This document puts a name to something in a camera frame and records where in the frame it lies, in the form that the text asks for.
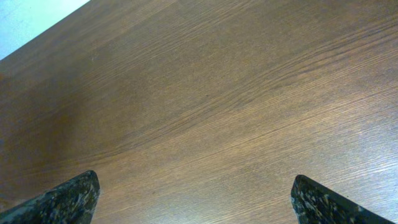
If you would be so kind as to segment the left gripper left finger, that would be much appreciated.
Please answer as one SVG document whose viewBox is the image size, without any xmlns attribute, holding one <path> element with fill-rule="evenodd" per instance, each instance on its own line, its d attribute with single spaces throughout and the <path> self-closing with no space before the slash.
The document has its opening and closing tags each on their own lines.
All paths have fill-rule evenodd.
<svg viewBox="0 0 398 224">
<path fill-rule="evenodd" d="M 1 213 L 1 223 L 90 223 L 100 196 L 95 171 L 88 170 Z"/>
</svg>

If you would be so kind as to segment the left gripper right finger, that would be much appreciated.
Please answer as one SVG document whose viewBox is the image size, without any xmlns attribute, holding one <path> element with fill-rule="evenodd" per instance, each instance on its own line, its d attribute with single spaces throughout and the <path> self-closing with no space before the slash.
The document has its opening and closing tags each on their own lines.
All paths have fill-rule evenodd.
<svg viewBox="0 0 398 224">
<path fill-rule="evenodd" d="M 297 175 L 290 201 L 299 224 L 393 224 L 305 175 Z"/>
</svg>

